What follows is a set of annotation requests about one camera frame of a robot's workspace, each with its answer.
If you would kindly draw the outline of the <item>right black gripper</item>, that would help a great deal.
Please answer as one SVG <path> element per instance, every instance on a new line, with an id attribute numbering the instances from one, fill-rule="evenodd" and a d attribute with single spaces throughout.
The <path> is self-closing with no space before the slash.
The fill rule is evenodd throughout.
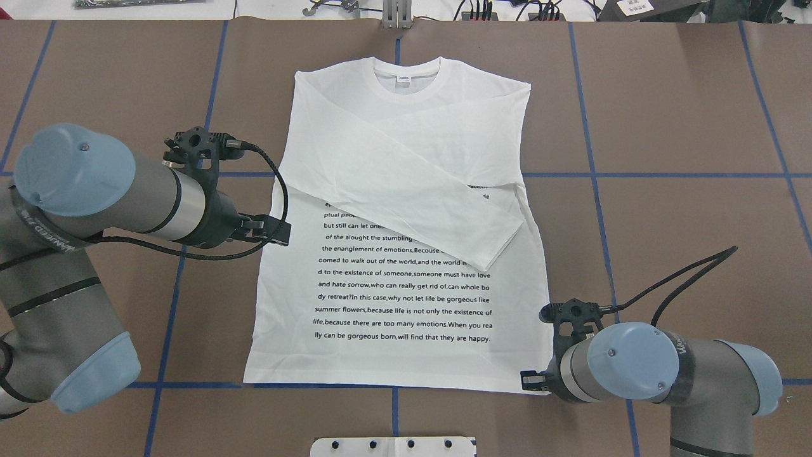
<path id="1" fill-rule="evenodd" d="M 545 371 L 520 371 L 522 390 L 556 394 L 568 402 L 596 402 L 580 388 L 572 375 L 571 356 L 566 351 L 603 329 L 597 303 L 570 299 L 550 303 L 539 312 L 540 321 L 553 324 L 553 356 Z"/>

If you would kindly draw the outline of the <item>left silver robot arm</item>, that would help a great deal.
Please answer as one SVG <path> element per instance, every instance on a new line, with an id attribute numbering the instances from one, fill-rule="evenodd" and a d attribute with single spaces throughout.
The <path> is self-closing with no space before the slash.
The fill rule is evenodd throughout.
<path id="1" fill-rule="evenodd" d="M 23 148 L 2 185 L 2 304 L 13 329 L 2 335 L 2 420 L 51 401 L 79 413 L 137 380 L 140 361 L 87 249 L 128 243 L 181 258 L 211 261 L 145 242 L 105 236 L 110 228 L 183 246 L 224 242 L 252 248 L 219 261 L 286 246 L 287 212 L 275 218 L 238 212 L 218 190 L 219 166 L 255 144 L 195 127 L 165 141 L 162 162 L 134 154 L 107 134 L 61 123 Z"/>

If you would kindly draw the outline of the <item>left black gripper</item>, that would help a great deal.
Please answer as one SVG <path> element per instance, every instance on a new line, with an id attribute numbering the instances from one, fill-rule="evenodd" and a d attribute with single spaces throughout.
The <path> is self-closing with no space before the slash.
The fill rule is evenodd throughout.
<path id="1" fill-rule="evenodd" d="M 234 202 L 218 191 L 219 164 L 236 160 L 238 141 L 227 133 L 195 127 L 166 138 L 163 159 L 175 176 L 175 203 L 162 224 L 162 237 L 171 242 L 211 249 L 236 231 L 236 241 L 287 246 L 292 225 L 269 215 L 240 215 Z"/>

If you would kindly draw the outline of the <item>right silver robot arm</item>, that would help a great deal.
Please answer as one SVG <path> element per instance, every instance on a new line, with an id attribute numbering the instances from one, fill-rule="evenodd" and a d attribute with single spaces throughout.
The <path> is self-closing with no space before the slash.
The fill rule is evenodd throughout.
<path id="1" fill-rule="evenodd" d="M 522 371 L 523 390 L 586 404 L 612 399 L 670 408 L 672 456 L 752 456 L 753 421 L 774 413 L 779 368 L 751 345 L 685 338 L 652 324 L 604 327 L 607 309 L 571 299 L 540 310 L 552 324 L 545 371 Z"/>

